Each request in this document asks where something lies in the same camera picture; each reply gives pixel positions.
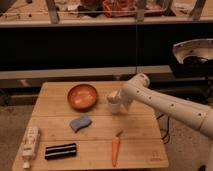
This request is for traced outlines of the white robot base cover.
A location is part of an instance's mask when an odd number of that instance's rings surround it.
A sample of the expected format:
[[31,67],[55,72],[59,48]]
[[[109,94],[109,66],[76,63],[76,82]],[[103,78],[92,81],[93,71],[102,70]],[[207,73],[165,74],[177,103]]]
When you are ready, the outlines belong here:
[[205,60],[213,59],[213,38],[192,39],[176,43],[172,48],[173,55],[179,64],[189,57],[200,57]]

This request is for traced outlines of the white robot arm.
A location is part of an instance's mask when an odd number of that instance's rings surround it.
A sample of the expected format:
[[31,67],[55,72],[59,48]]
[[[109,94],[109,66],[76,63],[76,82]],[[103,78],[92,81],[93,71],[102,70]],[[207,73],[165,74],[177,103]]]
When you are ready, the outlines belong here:
[[148,88],[150,80],[144,73],[139,73],[125,82],[117,91],[110,93],[107,100],[129,108],[133,100],[142,102],[157,111],[184,123],[213,140],[213,108],[208,105],[184,100],[159,93]]

